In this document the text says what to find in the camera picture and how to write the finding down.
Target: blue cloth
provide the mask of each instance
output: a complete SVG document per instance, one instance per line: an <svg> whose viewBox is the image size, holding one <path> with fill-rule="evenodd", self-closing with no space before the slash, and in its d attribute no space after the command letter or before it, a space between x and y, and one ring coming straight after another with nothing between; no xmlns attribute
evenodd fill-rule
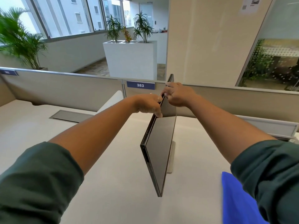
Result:
<svg viewBox="0 0 299 224"><path fill-rule="evenodd" d="M222 188L223 224L268 224L262 218L256 201L232 174L222 172Z"/></svg>

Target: planter box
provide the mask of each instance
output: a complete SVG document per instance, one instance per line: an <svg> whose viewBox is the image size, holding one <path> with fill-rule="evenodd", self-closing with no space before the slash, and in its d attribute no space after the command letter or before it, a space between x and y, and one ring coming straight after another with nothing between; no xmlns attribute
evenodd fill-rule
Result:
<svg viewBox="0 0 299 224"><path fill-rule="evenodd" d="M111 77L157 80L157 41L103 43Z"/></svg>

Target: desk surface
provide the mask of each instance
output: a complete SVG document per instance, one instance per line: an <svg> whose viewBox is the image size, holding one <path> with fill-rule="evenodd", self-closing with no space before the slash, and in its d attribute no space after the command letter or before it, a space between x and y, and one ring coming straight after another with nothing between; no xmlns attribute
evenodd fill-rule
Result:
<svg viewBox="0 0 299 224"><path fill-rule="evenodd" d="M95 114L17 100L0 107L0 173L26 148L74 125L49 119L58 110ZM129 118L85 176L61 223L222 223L221 173L230 165L196 119L177 117L173 172L157 197L140 149L151 116Z"/></svg>

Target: green sleeve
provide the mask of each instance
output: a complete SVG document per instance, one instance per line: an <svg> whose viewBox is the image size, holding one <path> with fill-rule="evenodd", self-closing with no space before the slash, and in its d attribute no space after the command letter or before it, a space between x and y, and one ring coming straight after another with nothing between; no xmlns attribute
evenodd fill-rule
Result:
<svg viewBox="0 0 299 224"><path fill-rule="evenodd" d="M299 221L299 145L262 141L243 151L231 164L232 174L256 201L270 223Z"/></svg>
<svg viewBox="0 0 299 224"><path fill-rule="evenodd" d="M0 175L0 223L59 223L84 174L68 150L43 142Z"/></svg>

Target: left hand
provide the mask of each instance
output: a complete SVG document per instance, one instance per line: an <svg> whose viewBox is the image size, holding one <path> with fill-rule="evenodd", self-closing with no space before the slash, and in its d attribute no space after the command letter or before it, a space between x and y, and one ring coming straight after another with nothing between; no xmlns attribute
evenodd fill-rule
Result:
<svg viewBox="0 0 299 224"><path fill-rule="evenodd" d="M139 94L129 97L133 101L134 113L154 113L158 118L162 118L159 102L162 97L156 94Z"/></svg>

